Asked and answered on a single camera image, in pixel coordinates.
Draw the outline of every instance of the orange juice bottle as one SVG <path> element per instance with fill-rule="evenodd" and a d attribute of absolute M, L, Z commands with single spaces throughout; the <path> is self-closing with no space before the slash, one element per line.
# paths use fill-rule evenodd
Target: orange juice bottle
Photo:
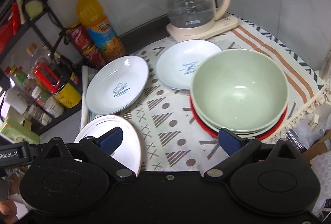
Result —
<path fill-rule="evenodd" d="M 125 48 L 110 25 L 97 0 L 78 0 L 77 17 L 97 45 L 105 61 L 110 62 L 125 55 Z"/>

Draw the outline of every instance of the green box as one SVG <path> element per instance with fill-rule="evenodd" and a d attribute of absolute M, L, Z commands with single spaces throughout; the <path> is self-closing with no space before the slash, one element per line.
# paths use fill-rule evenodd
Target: green box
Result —
<path fill-rule="evenodd" d="M 0 127 L 0 133 L 15 143 L 27 141 L 29 144 L 39 144 L 40 136 L 19 124 L 14 117 L 7 116 Z"/>

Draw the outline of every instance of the kettle base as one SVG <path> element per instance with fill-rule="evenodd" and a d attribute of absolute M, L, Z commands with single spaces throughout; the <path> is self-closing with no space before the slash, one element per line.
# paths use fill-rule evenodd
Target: kettle base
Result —
<path fill-rule="evenodd" d="M 230 15 L 229 13 L 224 13 L 224 15 L 214 23 L 214 26 L 211 29 L 209 29 L 208 31 L 205 31 L 203 33 L 193 34 L 193 35 L 183 35 L 183 34 L 180 34 L 179 32 L 182 33 L 183 30 L 185 30 L 185 29 L 177 28 L 177 27 L 173 26 L 171 23 L 169 23 L 166 26 L 166 29 L 167 29 L 168 33 L 173 37 L 173 39 L 175 39 L 177 42 L 182 42 L 182 41 L 193 40 L 193 39 L 205 40 L 205 39 L 211 38 L 213 36 L 219 35 L 221 33 L 224 33 L 226 31 L 229 31 L 233 28 L 236 28 L 238 26 L 238 24 L 239 24 L 238 18 Z"/>

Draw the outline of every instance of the patterned tablecloth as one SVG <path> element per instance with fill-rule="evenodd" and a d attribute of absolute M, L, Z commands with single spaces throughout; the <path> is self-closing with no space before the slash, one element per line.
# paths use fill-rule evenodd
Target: patterned tablecloth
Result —
<path fill-rule="evenodd" d="M 252 23 L 240 20 L 236 29 L 209 41 L 222 50 L 245 48 L 262 52 L 284 70 L 290 93 L 287 115 L 279 129 L 263 141 L 265 143 L 275 143 L 287 129 L 329 97 L 329 86 L 324 85 L 302 59 Z M 145 148 L 143 170 L 204 172 L 224 160 L 227 154 L 194 119 L 189 91 L 170 89 L 157 78 L 155 66 L 158 58 L 175 43 L 171 37 L 166 37 L 135 53 L 148 63 L 149 77 L 141 96 L 120 116 L 128 120 L 140 136 Z"/>

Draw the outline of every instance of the screw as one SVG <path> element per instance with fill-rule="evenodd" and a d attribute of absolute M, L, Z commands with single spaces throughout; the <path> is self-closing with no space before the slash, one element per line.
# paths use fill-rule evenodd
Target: screw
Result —
<path fill-rule="evenodd" d="M 211 177 L 221 177 L 223 175 L 223 172 L 219 169 L 211 169 L 207 171 L 207 175 Z"/>
<path fill-rule="evenodd" d="M 173 175 L 167 175 L 166 177 L 166 180 L 174 180 L 175 177 Z"/>
<path fill-rule="evenodd" d="M 129 177 L 132 175 L 132 171 L 129 170 L 129 169 L 120 169 L 116 172 L 116 174 L 120 177 L 120 178 L 123 178 L 123 177 Z"/>

